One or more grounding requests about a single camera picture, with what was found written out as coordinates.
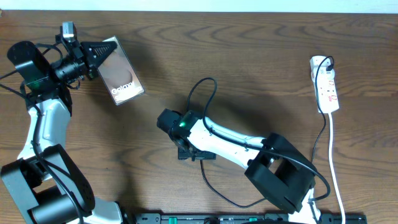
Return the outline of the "bronze Galaxy smartphone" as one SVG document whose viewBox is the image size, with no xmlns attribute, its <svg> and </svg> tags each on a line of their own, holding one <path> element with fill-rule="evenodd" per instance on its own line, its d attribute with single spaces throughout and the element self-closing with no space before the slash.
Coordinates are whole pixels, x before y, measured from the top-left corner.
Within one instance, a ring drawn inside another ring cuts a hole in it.
<svg viewBox="0 0 398 224">
<path fill-rule="evenodd" d="M 99 66 L 99 73 L 115 105 L 121 105 L 145 93 L 134 68 L 116 36 L 103 42 L 114 42 L 117 47 Z"/>
</svg>

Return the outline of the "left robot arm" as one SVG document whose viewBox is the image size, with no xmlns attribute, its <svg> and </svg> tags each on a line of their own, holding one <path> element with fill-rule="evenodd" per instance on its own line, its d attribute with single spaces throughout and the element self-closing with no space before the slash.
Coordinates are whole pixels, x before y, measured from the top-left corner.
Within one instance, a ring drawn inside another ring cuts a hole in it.
<svg viewBox="0 0 398 224">
<path fill-rule="evenodd" d="M 100 65 L 120 49 L 117 39 L 80 42 L 59 34 L 53 49 L 66 52 L 50 63 L 47 44 L 21 41 L 7 53 L 23 82 L 17 94 L 30 115 L 27 141 L 16 161 L 1 168 L 1 180 L 26 223 L 128 223 L 117 202 L 94 196 L 65 150 L 72 117 L 70 90 L 84 78 L 94 79 Z"/>
</svg>

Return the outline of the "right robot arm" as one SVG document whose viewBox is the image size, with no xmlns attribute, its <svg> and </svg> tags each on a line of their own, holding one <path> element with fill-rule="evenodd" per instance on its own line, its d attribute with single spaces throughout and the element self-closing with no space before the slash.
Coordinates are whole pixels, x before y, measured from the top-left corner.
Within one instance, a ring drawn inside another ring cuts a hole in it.
<svg viewBox="0 0 398 224">
<path fill-rule="evenodd" d="M 322 215 L 313 201 L 315 166 L 285 137 L 247 136 L 188 111 L 165 109 L 157 127 L 175 143 L 178 159 L 215 160 L 221 156 L 244 169 L 244 175 L 289 221 L 320 223 Z"/>
</svg>

